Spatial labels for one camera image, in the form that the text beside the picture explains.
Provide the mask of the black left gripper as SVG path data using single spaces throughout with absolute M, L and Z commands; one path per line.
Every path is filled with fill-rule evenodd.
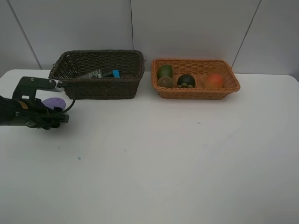
M 67 114 L 61 114 L 58 117 L 48 117 L 62 112 L 63 109 L 60 107 L 50 109 L 42 103 L 42 100 L 37 98 L 34 102 L 31 102 L 29 99 L 15 100 L 14 104 L 21 111 L 19 115 L 25 118 L 26 126 L 30 128 L 50 130 L 59 128 L 60 123 L 68 123 L 69 121 L 69 115 Z

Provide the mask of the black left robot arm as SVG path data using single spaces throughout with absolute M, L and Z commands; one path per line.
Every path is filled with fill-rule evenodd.
M 59 128 L 61 124 L 68 123 L 69 115 L 64 111 L 65 101 L 62 105 L 47 105 L 46 101 L 38 98 L 8 99 L 0 98 L 0 124 L 2 126 L 26 126 L 50 130 Z

